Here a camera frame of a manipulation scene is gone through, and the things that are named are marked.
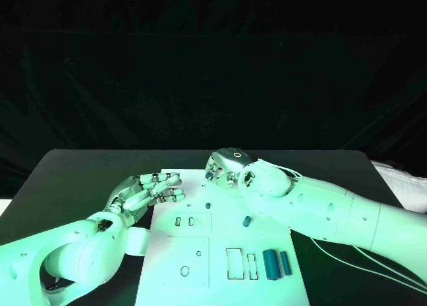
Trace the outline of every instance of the blue cylinder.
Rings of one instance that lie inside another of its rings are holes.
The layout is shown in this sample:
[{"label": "blue cylinder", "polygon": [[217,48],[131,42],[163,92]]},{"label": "blue cylinder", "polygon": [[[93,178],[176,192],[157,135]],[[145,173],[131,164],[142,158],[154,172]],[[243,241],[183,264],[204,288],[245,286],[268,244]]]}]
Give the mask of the blue cylinder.
[{"label": "blue cylinder", "polygon": [[262,255],[265,262],[267,278],[272,281],[277,281],[278,279],[281,279],[281,276],[279,276],[279,262],[277,260],[275,250],[265,250],[262,252]]},{"label": "blue cylinder", "polygon": [[279,252],[279,259],[281,259],[281,264],[284,266],[284,275],[291,275],[291,267],[285,251]]},{"label": "blue cylinder", "polygon": [[245,216],[242,225],[243,225],[245,227],[248,227],[249,222],[251,222],[251,217],[249,217],[249,216]]}]

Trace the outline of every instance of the rectangular hole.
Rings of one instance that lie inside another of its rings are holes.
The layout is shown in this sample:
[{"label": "rectangular hole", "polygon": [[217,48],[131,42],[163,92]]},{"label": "rectangular hole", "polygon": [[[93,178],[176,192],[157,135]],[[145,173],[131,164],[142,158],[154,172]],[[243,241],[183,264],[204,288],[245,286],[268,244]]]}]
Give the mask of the rectangular hole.
[{"label": "rectangular hole", "polygon": [[226,260],[228,260],[228,279],[243,279],[243,256],[242,249],[228,248],[226,249]]},{"label": "rectangular hole", "polygon": [[259,279],[259,276],[256,275],[256,256],[254,254],[246,254],[246,259],[249,279]]}]

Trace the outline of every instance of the white cable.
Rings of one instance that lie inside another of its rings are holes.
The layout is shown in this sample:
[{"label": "white cable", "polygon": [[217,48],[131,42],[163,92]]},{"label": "white cable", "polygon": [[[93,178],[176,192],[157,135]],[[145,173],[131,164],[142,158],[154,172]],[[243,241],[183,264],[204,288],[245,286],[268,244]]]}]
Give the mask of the white cable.
[{"label": "white cable", "polygon": [[316,245],[316,246],[318,247],[318,249],[323,251],[323,253],[324,253],[327,256],[330,256],[333,259],[336,259],[339,262],[344,263],[347,266],[353,266],[356,269],[360,269],[360,270],[363,270],[363,271],[366,271],[366,272],[370,272],[370,273],[373,273],[373,274],[378,274],[379,276],[382,276],[382,277],[391,279],[391,280],[395,281],[395,282],[399,282],[402,285],[408,286],[409,288],[412,288],[414,290],[420,291],[421,293],[424,293],[424,294],[427,295],[427,292],[425,292],[424,290],[421,290],[421,289],[418,289],[417,287],[414,287],[412,285],[409,285],[409,284],[401,282],[401,280],[394,279],[391,276],[386,276],[385,274],[381,274],[381,273],[378,273],[378,272],[375,272],[375,271],[370,271],[370,270],[368,270],[368,269],[359,267],[359,266],[355,266],[355,265],[352,265],[350,263],[347,263],[346,261],[343,261],[343,260],[340,260],[339,258],[336,258],[336,257],[334,257],[334,256],[333,256],[333,255],[318,246],[318,244],[316,243],[314,239],[313,239],[313,238],[310,238],[310,239],[311,239],[311,241],[314,242],[314,245]]},{"label": "white cable", "polygon": [[402,278],[405,278],[408,281],[411,281],[414,284],[417,284],[421,288],[424,288],[424,290],[427,290],[427,286],[422,285],[420,282],[417,282],[415,280],[412,280],[409,277],[407,277],[402,273],[399,273],[398,271],[395,271],[392,268],[389,268],[383,263],[381,263],[373,257],[370,257],[356,246],[353,246],[353,248],[381,266],[383,266],[389,271],[392,271],[396,275],[399,275]]},{"label": "white cable", "polygon": [[292,169],[288,169],[285,167],[277,166],[275,164],[268,163],[265,160],[262,160],[261,158],[258,158],[258,161],[262,161],[265,164],[271,165],[272,167],[281,168],[284,170],[287,170],[290,173],[294,174],[295,177],[303,177],[303,175]]}]

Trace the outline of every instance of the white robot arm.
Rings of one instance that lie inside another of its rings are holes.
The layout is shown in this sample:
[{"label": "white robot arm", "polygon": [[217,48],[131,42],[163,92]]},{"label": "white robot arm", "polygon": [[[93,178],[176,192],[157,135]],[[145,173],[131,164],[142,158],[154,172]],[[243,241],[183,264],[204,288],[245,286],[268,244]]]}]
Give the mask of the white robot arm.
[{"label": "white robot arm", "polygon": [[235,148],[217,150],[206,179],[236,185],[251,211],[313,239],[353,245],[402,265],[427,284],[427,215],[372,201],[326,181],[258,160]]},{"label": "white robot arm", "polygon": [[[131,225],[147,207],[184,198],[178,173],[128,177],[115,188],[102,212],[0,246],[0,305],[63,306],[114,276],[126,252]],[[40,267],[66,287],[46,288]]]}]

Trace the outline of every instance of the table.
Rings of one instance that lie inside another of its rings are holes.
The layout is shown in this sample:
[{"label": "table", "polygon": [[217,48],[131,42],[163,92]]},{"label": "table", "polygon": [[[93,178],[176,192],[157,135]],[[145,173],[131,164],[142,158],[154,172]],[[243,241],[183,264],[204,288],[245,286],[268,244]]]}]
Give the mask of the table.
[{"label": "table", "polygon": [[[50,151],[0,217],[0,245],[86,219],[103,209],[109,193],[128,175],[160,172],[161,168],[203,168],[213,151],[215,149]],[[401,207],[362,152],[245,151],[251,156],[297,170],[303,175],[337,184],[363,197]],[[150,228],[151,216],[152,209],[135,226]],[[291,233],[291,237],[311,305],[427,305],[425,295],[334,261],[297,232]],[[352,264],[391,274],[350,246],[327,242],[320,242],[320,245]],[[375,258],[401,272],[405,271],[381,256],[375,255]],[[142,258],[125,256],[111,281],[70,305],[134,305],[141,267]]]}]

